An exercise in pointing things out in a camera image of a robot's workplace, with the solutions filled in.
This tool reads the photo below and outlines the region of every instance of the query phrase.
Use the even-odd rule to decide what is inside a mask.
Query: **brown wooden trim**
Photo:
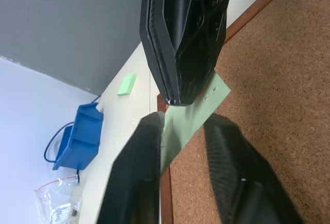
[[[225,43],[243,28],[255,15],[266,7],[272,0],[256,0],[235,22],[227,28]],[[157,96],[158,111],[166,112],[166,103],[160,95]],[[168,167],[160,179],[161,223],[174,224],[171,170]]]
[[[157,96],[157,110],[166,112],[166,103],[160,95]],[[160,178],[160,212],[162,224],[174,223],[170,166]]]
[[[256,0],[237,20],[228,28],[225,43],[240,31],[252,18],[266,7],[272,0]]]

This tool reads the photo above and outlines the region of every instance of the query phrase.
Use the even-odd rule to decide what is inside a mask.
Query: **light green strip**
[[[206,85],[206,89],[192,105],[170,106],[166,111],[160,156],[162,174],[193,134],[230,93],[228,86],[215,72]]]

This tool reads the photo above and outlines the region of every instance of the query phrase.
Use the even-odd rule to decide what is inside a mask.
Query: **cork surface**
[[[217,110],[271,163],[306,223],[330,223],[330,0],[274,0],[224,46]],[[203,130],[171,164],[174,223],[220,223]]]

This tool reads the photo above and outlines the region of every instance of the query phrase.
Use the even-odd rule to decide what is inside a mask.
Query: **black plastic part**
[[[161,96],[192,104],[226,37],[229,0],[142,0],[140,37]]]
[[[157,224],[163,118],[141,119],[113,163],[97,223]]]
[[[302,224],[270,164],[237,125],[213,114],[204,124],[211,184],[222,224]]]

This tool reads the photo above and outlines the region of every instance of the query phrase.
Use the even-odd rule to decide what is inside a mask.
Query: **gray wall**
[[[100,94],[140,41],[141,0],[0,0],[0,55]]]

